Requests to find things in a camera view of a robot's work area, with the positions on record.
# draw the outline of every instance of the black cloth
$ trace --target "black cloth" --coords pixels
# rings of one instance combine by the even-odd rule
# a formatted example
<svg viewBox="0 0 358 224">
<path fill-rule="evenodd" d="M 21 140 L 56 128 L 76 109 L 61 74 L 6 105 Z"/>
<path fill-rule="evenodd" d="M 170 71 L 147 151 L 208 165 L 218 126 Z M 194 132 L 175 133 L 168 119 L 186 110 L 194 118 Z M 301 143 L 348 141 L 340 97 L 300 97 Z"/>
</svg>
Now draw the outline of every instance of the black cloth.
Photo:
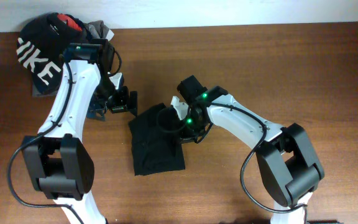
<svg viewBox="0 0 358 224">
<path fill-rule="evenodd" d="M 157 113 L 164 108 L 163 103 L 155 105 L 129 122 L 135 175 L 185 169 L 185 159 L 181 144 L 177 141 L 178 136 L 163 133 L 157 127 Z M 178 119 L 175 112 L 167 110 L 160 115 L 159 121 L 165 127 L 166 124 L 175 123 L 171 122 L 175 119 Z"/>
<path fill-rule="evenodd" d="M 85 25 L 71 15 L 78 31 L 69 27 L 58 17 L 49 13 L 30 21 L 20 32 L 17 40 L 17 59 L 32 72 L 35 87 L 41 94 L 51 93 L 62 80 L 63 62 L 59 55 L 70 43 L 86 44 L 92 39 Z"/>
</svg>

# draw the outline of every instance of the wooden table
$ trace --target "wooden table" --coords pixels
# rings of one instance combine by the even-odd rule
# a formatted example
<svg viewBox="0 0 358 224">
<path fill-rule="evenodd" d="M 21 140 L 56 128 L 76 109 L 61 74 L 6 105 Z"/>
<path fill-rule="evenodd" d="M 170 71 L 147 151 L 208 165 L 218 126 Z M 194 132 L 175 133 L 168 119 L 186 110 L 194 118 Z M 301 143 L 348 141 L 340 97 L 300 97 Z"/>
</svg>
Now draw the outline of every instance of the wooden table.
<svg viewBox="0 0 358 224">
<path fill-rule="evenodd" d="M 139 112 L 178 95 L 195 75 L 220 85 L 244 106 L 276 123 L 308 132 L 326 177 L 310 200 L 309 218 L 358 223 L 358 23 L 114 30 L 121 71 L 139 93 Z M 19 205 L 6 184 L 6 165 L 25 135 L 36 134 L 53 97 L 32 98 L 29 72 L 16 59 L 17 33 L 0 34 L 0 223 L 68 223 L 60 209 Z M 214 127 L 200 145 L 185 144 L 186 170 L 135 177 L 129 113 L 86 120 L 83 143 L 95 164 L 93 195 L 111 223 L 246 223 L 271 214 L 239 184 L 250 151 Z M 35 192 L 21 156 L 12 178 L 19 195 Z M 246 184 L 272 206 L 256 160 Z"/>
</svg>

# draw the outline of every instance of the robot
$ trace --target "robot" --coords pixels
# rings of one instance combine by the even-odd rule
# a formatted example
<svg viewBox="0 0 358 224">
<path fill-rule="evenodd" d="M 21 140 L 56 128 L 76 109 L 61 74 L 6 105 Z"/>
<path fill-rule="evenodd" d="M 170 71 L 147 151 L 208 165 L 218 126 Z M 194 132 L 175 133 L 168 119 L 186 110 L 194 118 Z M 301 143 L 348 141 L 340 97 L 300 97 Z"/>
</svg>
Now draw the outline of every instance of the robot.
<svg viewBox="0 0 358 224">
<path fill-rule="evenodd" d="M 92 196 L 94 164 L 82 144 L 85 118 L 104 119 L 112 113 L 129 111 L 137 116 L 137 92 L 123 86 L 121 73 L 109 73 L 114 47 L 106 39 L 94 39 L 90 44 L 70 44 L 63 54 L 62 82 L 52 109 L 40 127 L 38 135 L 26 136 L 22 146 L 12 155 L 7 168 L 7 182 L 14 198 L 35 208 L 60 207 L 71 224 L 105 224 Z M 273 212 L 271 224 L 301 224 L 307 220 L 307 202 L 324 178 L 323 167 L 305 130 L 298 124 L 284 127 L 248 110 L 228 91 L 216 86 L 203 87 L 194 76 L 183 80 L 178 91 L 185 99 L 172 98 L 180 124 L 179 141 L 200 143 L 212 125 L 233 133 L 252 150 L 241 169 L 241 185 L 248 197 L 259 207 Z M 163 118 L 163 111 L 157 115 Z M 11 166 L 22 152 L 36 191 L 41 191 L 55 203 L 36 205 L 23 201 L 11 181 Z M 61 158 L 49 158 L 60 152 Z M 293 152 L 287 161 L 282 154 Z M 244 170 L 256 154 L 262 182 L 274 199 L 274 208 L 256 201 L 246 189 Z"/>
</svg>

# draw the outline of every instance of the red fabric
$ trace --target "red fabric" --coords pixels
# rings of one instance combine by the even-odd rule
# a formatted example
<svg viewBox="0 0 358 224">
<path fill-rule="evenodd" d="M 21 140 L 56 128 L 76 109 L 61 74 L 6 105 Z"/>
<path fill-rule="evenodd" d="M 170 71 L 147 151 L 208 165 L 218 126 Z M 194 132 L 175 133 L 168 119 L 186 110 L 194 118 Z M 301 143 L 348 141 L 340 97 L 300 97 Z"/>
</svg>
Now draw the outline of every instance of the red fabric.
<svg viewBox="0 0 358 224">
<path fill-rule="evenodd" d="M 63 22 L 66 22 L 66 24 L 73 28 L 74 30 L 78 30 L 78 31 L 82 31 L 82 29 L 78 26 L 78 24 L 76 22 L 74 22 L 74 20 L 64 14 L 59 14 L 57 15 L 57 17 L 63 21 Z"/>
</svg>

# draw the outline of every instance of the table surface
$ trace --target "table surface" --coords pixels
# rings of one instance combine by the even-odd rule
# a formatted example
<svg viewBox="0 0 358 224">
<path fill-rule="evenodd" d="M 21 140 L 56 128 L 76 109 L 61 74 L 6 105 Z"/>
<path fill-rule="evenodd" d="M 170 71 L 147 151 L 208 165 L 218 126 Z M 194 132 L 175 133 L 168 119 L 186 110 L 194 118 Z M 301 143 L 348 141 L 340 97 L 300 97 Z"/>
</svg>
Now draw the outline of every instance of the table surface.
<svg viewBox="0 0 358 224">
<path fill-rule="evenodd" d="M 179 95 L 190 75 L 220 85 L 273 122 L 302 125 L 326 177 L 309 203 L 310 220 L 358 223 L 358 23 L 114 30 L 126 85 L 139 112 Z M 0 223 L 68 223 L 57 208 L 19 205 L 6 184 L 6 165 L 25 135 L 36 134 L 53 97 L 32 98 L 29 72 L 16 59 L 18 33 L 0 34 Z M 247 223 L 271 214 L 239 183 L 250 149 L 213 127 L 199 145 L 183 145 L 186 170 L 134 176 L 129 113 L 87 119 L 83 144 L 95 165 L 93 195 L 111 223 Z M 34 203 L 50 203 L 32 188 L 22 156 L 13 184 Z M 272 206 L 256 159 L 246 170 L 254 197 Z"/>
</svg>

